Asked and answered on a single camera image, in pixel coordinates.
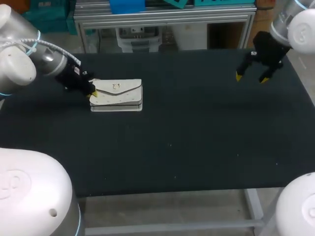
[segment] blue box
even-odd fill
[[[113,14],[126,14],[145,11],[145,0],[110,0]]]
[[[65,6],[68,0],[31,0],[30,9],[39,9],[41,7]]]
[[[186,3],[188,0],[164,0],[165,2],[168,2],[169,4],[172,4],[173,6],[179,7],[183,9],[186,6]]]
[[[195,6],[254,3],[255,0],[195,0]]]
[[[36,21],[31,23],[41,33],[56,33],[56,32],[68,32],[66,20],[55,20],[55,21]]]
[[[42,7],[40,9],[31,9],[22,15],[25,19],[32,22],[54,21],[66,19],[68,9],[66,7]]]

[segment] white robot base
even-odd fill
[[[58,161],[0,148],[0,163],[0,235],[85,235],[71,180]]]

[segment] white cable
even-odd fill
[[[38,44],[45,45],[49,48],[52,48],[54,50],[61,52],[65,56],[72,58],[75,61],[75,63],[77,63],[79,66],[81,66],[81,61],[78,58],[76,58],[74,55],[72,55],[71,53],[69,53],[65,49],[58,47],[57,45],[55,45],[53,43],[49,43],[49,42],[46,42],[43,40],[38,40],[38,39],[33,39],[33,38],[24,38],[24,39],[9,41],[8,39],[6,39],[6,43],[0,45],[0,48],[9,47],[9,46],[12,46],[15,44],[21,44],[21,43],[38,43]]]

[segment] teal bin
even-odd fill
[[[195,6],[254,3],[255,0],[195,0]]]
[[[57,33],[57,32],[68,32],[66,20],[54,20],[54,21],[36,21],[31,23],[41,33]]]
[[[31,0],[30,9],[39,9],[41,7],[60,7],[68,4],[69,0]]]
[[[186,6],[186,3],[188,2],[188,0],[164,0],[164,1],[181,9],[183,9]]]
[[[66,19],[68,10],[65,7],[44,7],[41,9],[32,9],[23,14],[28,21],[53,21],[58,19]]]

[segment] black fabric surface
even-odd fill
[[[38,78],[0,111],[0,147],[46,153],[79,196],[281,187],[315,171],[314,106],[288,59],[265,84],[245,51],[80,55],[102,79],[142,79],[142,112],[91,113]]]

